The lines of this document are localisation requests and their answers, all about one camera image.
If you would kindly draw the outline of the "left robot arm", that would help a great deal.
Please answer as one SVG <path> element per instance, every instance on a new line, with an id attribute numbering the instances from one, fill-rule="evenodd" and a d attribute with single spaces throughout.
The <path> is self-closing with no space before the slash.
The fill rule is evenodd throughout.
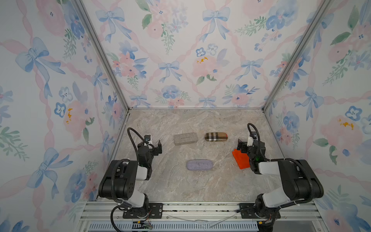
<path id="1" fill-rule="evenodd" d="M 100 185 L 99 197 L 113 200 L 123 211 L 123 218 L 145 218 L 150 215 L 148 196 L 135 189 L 137 180 L 149 180 L 153 158 L 162 153 L 162 144 L 156 147 L 141 142 L 137 146 L 137 160 L 111 161 Z"/>

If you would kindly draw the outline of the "purple fabric eyeglass case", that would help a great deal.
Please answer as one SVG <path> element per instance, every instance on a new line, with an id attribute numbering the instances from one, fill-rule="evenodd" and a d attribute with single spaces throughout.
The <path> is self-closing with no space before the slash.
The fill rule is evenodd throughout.
<path id="1" fill-rule="evenodd" d="M 211 170 L 213 166 L 213 162 L 209 159 L 193 159 L 186 164 L 189 171 L 207 171 Z"/>

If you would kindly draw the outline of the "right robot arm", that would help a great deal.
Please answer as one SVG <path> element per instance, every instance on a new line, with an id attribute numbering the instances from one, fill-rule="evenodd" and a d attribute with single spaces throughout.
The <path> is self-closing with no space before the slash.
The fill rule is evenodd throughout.
<path id="1" fill-rule="evenodd" d="M 309 163 L 304 159 L 267 159 L 265 144 L 259 140 L 238 140 L 233 155 L 240 168 L 250 168 L 256 175 L 279 176 L 281 186 L 259 194 L 254 204 L 240 204 L 243 217 L 277 217 L 280 209 L 305 204 L 322 198 L 324 188 Z"/>

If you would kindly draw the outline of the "orange cleaning cloth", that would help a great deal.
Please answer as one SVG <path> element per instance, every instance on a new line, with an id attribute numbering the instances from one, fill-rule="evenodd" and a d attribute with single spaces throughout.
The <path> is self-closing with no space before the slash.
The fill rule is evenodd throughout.
<path id="1" fill-rule="evenodd" d="M 234 149 L 232 155 L 241 170 L 250 168 L 250 161 L 247 153 L 242 153 L 240 150 Z"/>

